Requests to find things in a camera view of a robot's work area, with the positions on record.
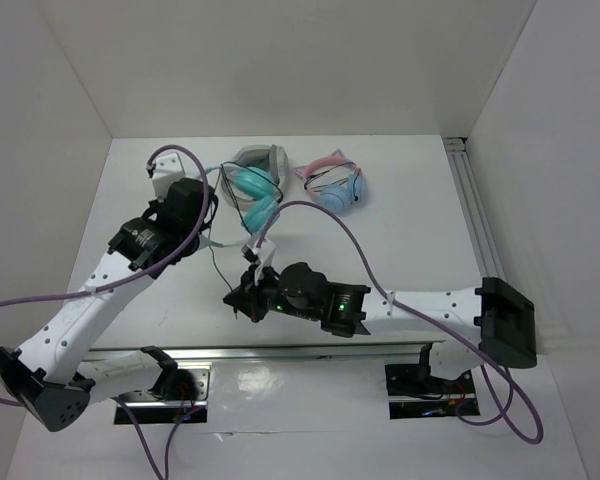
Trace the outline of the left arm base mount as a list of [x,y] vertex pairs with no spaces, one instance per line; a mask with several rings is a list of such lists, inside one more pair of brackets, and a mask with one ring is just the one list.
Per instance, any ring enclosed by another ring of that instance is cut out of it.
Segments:
[[119,398],[141,425],[205,423],[211,365],[178,361],[155,346],[140,352],[154,361],[159,372],[148,390],[131,390]]

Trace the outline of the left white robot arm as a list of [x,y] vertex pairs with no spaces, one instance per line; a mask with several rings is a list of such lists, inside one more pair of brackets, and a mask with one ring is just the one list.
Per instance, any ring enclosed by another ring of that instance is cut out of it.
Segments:
[[179,392],[195,396],[198,383],[164,350],[142,347],[116,359],[85,356],[113,320],[162,273],[159,262],[178,250],[194,254],[218,206],[213,188],[182,178],[162,200],[124,223],[76,299],[66,302],[19,347],[0,347],[6,391],[48,431],[75,422],[91,404],[145,391],[160,400]]

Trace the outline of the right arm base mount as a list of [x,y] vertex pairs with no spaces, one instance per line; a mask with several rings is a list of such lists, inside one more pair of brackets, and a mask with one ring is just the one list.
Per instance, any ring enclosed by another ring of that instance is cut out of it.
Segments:
[[452,380],[433,376],[418,355],[390,355],[384,359],[391,420],[477,417],[480,407],[473,374]]

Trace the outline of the teal cat-ear headphones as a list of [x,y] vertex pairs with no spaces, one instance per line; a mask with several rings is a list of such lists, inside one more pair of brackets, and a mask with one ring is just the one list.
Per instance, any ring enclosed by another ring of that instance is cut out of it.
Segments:
[[242,227],[249,235],[260,232],[284,198],[272,174],[259,167],[239,166],[235,162],[207,168],[205,173],[216,170],[219,171],[217,181],[222,195],[237,211]]

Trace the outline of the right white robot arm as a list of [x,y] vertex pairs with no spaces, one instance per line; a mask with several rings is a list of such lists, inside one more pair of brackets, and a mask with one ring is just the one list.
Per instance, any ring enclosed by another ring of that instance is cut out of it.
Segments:
[[535,306],[497,277],[441,292],[389,291],[332,282],[307,263],[276,272],[252,265],[224,304],[258,323],[270,312],[313,321],[334,336],[435,331],[447,339],[424,346],[416,379],[428,392],[485,363],[508,369],[537,364]]

